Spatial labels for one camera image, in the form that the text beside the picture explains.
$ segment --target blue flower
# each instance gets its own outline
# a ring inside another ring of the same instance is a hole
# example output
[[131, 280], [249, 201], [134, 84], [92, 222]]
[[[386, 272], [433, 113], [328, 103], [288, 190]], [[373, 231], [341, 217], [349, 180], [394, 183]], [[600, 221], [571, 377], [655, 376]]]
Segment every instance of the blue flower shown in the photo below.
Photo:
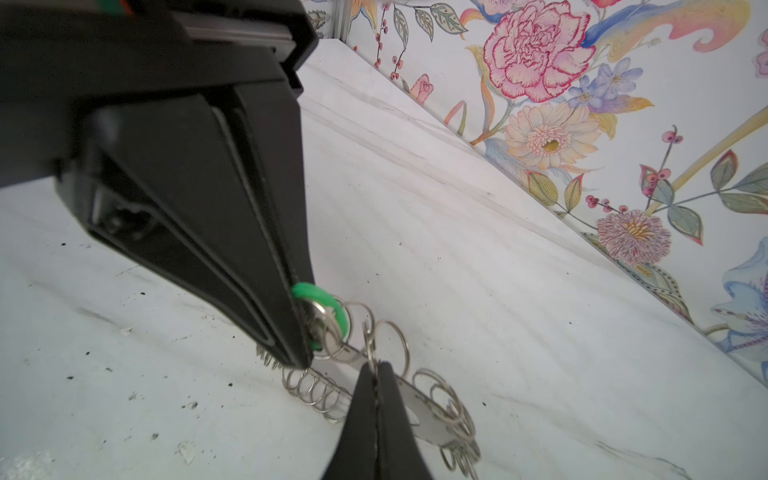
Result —
[[730, 331], [718, 346], [726, 353], [760, 362], [768, 381], [768, 237], [757, 252], [723, 276], [723, 288], [732, 300], [712, 307]]
[[588, 107], [600, 108], [603, 106], [602, 95], [595, 93], [594, 81], [590, 84], [589, 77], [587, 75], [581, 77], [578, 87], [571, 87], [568, 89], [568, 93], [576, 95], [568, 101], [568, 106], [571, 108], [587, 105]]
[[613, 70], [608, 64], [600, 65], [598, 77], [593, 82], [595, 94], [605, 100], [613, 100], [619, 94], [633, 91], [637, 87], [633, 80], [640, 78], [643, 69], [632, 68], [628, 70], [629, 64], [629, 58], [622, 58]]

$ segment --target table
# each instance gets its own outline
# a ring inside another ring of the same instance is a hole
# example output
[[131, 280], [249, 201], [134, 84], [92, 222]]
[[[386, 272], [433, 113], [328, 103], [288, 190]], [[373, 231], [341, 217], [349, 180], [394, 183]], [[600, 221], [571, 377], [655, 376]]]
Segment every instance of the table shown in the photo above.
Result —
[[[765, 479], [749, 374], [345, 45], [300, 77], [316, 281], [454, 386], [481, 478]], [[0, 190], [0, 225], [0, 478], [320, 477], [339, 425], [214, 308], [89, 239], [50, 179]]]

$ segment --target green plastic ring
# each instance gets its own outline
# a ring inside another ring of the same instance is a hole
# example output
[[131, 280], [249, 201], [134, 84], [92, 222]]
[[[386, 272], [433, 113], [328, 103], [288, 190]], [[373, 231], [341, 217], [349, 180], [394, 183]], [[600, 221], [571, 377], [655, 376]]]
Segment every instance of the green plastic ring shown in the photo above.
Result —
[[[339, 329], [341, 330], [341, 337], [342, 339], [346, 338], [346, 336], [349, 334], [349, 320], [346, 318], [346, 311], [341, 306], [341, 303], [333, 298], [333, 295], [326, 292], [317, 285], [304, 282], [297, 283], [291, 290], [293, 291], [293, 296], [296, 298], [314, 300], [321, 306], [328, 306], [333, 308], [333, 311], [336, 313], [336, 323], [339, 324]], [[314, 350], [322, 349], [322, 347], [317, 343], [313, 343], [312, 348]]]

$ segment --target wall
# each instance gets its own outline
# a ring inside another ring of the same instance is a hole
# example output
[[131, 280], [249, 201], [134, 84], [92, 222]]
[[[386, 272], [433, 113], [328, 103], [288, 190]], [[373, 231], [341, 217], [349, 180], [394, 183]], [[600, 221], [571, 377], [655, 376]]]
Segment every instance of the wall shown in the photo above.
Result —
[[351, 3], [349, 47], [768, 381], [767, 3]]
[[312, 26], [320, 38], [333, 38], [333, 19], [336, 0], [302, 0]]

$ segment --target white marble surface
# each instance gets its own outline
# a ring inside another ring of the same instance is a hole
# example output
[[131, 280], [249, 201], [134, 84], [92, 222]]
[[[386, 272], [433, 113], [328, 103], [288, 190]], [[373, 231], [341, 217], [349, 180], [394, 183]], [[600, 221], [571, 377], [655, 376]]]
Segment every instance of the white marble surface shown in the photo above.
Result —
[[[481, 478], [765, 479], [757, 381], [347, 47], [300, 76], [316, 280], [453, 384]], [[0, 478], [319, 477], [339, 426], [215, 310], [89, 240], [50, 180], [0, 190], [0, 225]]]

